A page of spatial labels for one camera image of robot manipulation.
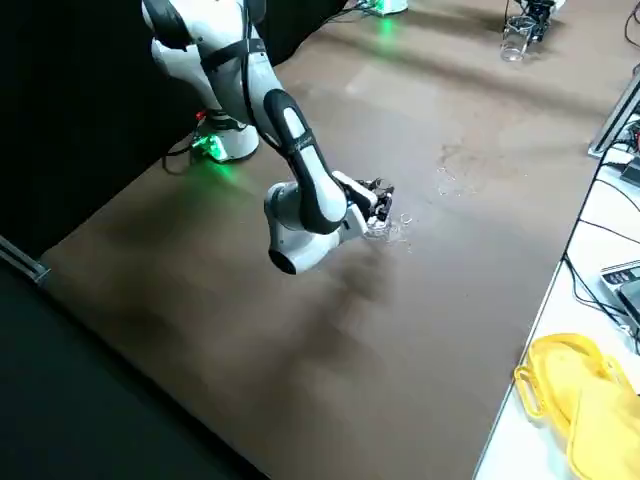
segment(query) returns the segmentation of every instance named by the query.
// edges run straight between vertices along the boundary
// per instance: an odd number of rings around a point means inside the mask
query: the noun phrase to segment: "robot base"
[[[196,130],[192,142],[192,155],[205,157],[217,163],[246,160],[260,146],[260,137],[255,127],[220,130],[216,122],[207,117]]]
[[[369,8],[368,11],[379,17],[384,17],[393,13],[404,12],[408,8],[408,0],[377,0],[375,7]]]

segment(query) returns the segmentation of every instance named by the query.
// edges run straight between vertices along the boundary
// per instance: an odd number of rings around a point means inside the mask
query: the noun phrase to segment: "yellow lid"
[[[525,410],[535,419],[548,415],[564,436],[569,435],[571,419],[582,387],[599,378],[623,385],[632,391],[619,365],[604,357],[590,339],[576,334],[558,334],[533,342],[527,353],[528,365],[514,372],[515,385]],[[535,397],[534,407],[524,387],[528,384]]]
[[[567,458],[584,480],[640,480],[640,398],[602,379],[583,386]]]

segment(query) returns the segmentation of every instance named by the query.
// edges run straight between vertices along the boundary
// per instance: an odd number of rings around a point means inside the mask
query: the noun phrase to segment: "transparent plastic cup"
[[[535,20],[526,15],[509,18],[504,27],[500,57],[506,62],[522,61],[535,26]]]

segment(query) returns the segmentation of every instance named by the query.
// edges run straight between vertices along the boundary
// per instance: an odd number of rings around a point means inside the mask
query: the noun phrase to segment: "cable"
[[[633,18],[636,23],[640,24],[640,19],[638,19],[638,10],[640,10],[640,2],[638,2],[636,6],[633,7],[633,10],[631,10],[631,13],[627,17],[627,21],[624,24],[624,38],[634,47],[640,48],[640,44],[634,42],[633,40],[631,40],[631,38],[629,38],[629,23],[631,23],[631,19]]]
[[[507,3],[504,6],[504,24],[503,24],[503,29],[507,27],[507,22],[509,21],[509,4],[511,3],[511,0],[507,0]],[[524,7],[522,6],[522,4],[516,0],[516,3],[518,3],[518,5],[520,5],[520,9],[522,10],[522,12],[520,12],[520,15],[525,15],[527,12],[524,9]]]
[[[612,234],[614,234],[614,235],[616,235],[616,236],[618,236],[620,238],[624,238],[625,240],[629,240],[630,242],[633,242],[633,243],[636,243],[636,244],[640,245],[640,240],[636,240],[635,238],[627,237],[626,235],[623,235],[623,234],[621,234],[619,232],[616,232],[615,230],[612,230],[612,229],[610,229],[608,227],[604,227],[602,225],[598,225],[597,223],[591,223],[591,222],[589,222],[587,220],[583,220],[581,218],[578,219],[578,221],[582,222],[582,223],[586,223],[587,225],[591,225],[592,227],[599,228],[599,229],[604,230],[606,232],[612,233]]]
[[[624,193],[622,190],[620,190],[618,187],[616,187],[615,185],[613,185],[612,183],[607,182],[606,180],[601,180],[599,178],[595,179],[595,182],[600,182],[600,183],[604,183],[605,185],[613,188],[614,190],[616,190],[618,193],[620,193],[620,195],[622,195],[624,198],[626,198],[629,203],[631,203],[631,205],[633,205],[633,208],[635,208],[638,213],[640,213],[640,207],[638,207],[638,204],[636,202],[634,202],[631,197],[629,195],[627,195],[626,193]]]
[[[353,7],[344,8],[344,9],[340,10],[338,13],[336,13],[334,15],[331,15],[324,22],[322,22],[322,25],[325,25],[327,23],[355,23],[355,22],[358,22],[358,21],[362,20],[363,18],[366,18],[369,15],[371,15],[370,10],[372,8],[374,8],[376,6],[376,4],[377,4],[376,0],[361,0],[361,1],[357,2]],[[343,17],[344,15],[347,15],[347,14],[353,13],[353,12],[362,12],[362,13],[364,13],[364,15],[361,16],[360,18],[355,19],[355,20],[336,21],[337,18]]]
[[[620,322],[618,321],[618,319],[616,317],[613,316],[613,314],[607,309],[607,306],[610,307],[610,305],[605,305],[603,304],[598,297],[595,296],[595,294],[591,291],[591,289],[589,288],[589,285],[587,285],[587,283],[582,279],[582,277],[580,276],[580,274],[578,273],[578,271],[576,270],[576,268],[573,265],[573,262],[571,261],[571,259],[569,258],[569,254],[565,253],[564,254],[564,261],[566,262],[567,266],[569,267],[569,270],[571,272],[573,272],[573,275],[575,275],[574,278],[578,278],[578,280],[580,280],[580,283],[582,284],[582,286],[584,287],[584,289],[587,291],[587,293],[589,294],[589,296],[593,299],[594,303],[596,303],[598,305],[598,307],[600,307],[600,310],[603,311],[610,319],[613,323],[615,323],[618,327],[620,326]]]
[[[573,296],[576,298],[576,300],[578,300],[579,303],[581,303],[582,305],[589,307],[589,308],[593,308],[595,310],[601,310],[601,308],[596,307],[594,305],[597,305],[597,302],[593,301],[593,300],[587,300],[586,298],[582,298],[579,294],[578,294],[578,290],[577,290],[577,282],[576,282],[576,273],[574,271],[574,269],[569,266],[569,263],[566,261],[566,259],[563,258],[563,260],[565,261],[565,263],[567,263],[567,266],[569,267],[569,273],[571,274],[571,280],[572,280],[572,288],[573,288]],[[627,313],[622,310],[621,308],[618,307],[614,307],[613,305],[609,305],[607,303],[603,303],[600,302],[605,308],[613,310],[615,312],[614,315],[620,315],[620,316],[626,316]]]

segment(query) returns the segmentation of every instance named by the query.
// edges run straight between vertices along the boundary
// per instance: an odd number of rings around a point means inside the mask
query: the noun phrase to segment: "green led light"
[[[384,15],[391,10],[391,0],[377,0],[373,9]]]
[[[207,162],[207,168],[227,182],[233,184],[236,183],[236,175],[231,165],[220,165],[219,163]]]
[[[202,152],[203,155],[209,156],[216,161],[222,161],[229,158],[227,151],[217,135],[204,135],[191,144]]]
[[[226,160],[229,157],[229,155],[227,155],[227,151],[224,149],[224,145],[222,144],[220,137],[216,135],[211,136],[208,153],[215,160]]]

